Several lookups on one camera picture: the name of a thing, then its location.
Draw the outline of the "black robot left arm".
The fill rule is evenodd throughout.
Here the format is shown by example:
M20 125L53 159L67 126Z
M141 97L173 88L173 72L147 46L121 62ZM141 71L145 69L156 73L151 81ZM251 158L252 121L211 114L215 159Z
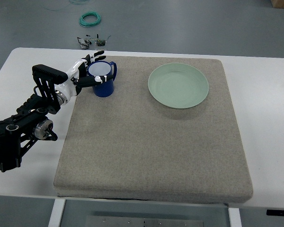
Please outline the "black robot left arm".
M0 121L0 171L21 166L22 157L39 140L56 141L53 122L47 114L56 114L61 104L55 85L67 81L66 73L38 64L32 67L36 83L34 93L18 109L16 115Z

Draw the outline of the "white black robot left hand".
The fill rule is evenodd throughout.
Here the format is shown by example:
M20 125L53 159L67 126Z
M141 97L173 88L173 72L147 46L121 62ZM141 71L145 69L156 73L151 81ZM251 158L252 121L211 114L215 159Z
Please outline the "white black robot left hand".
M55 86L55 93L60 105L67 104L73 96L77 96L83 88L92 87L96 82L88 75L88 67L95 61L105 61L104 51L88 54L81 58L66 72L67 80Z

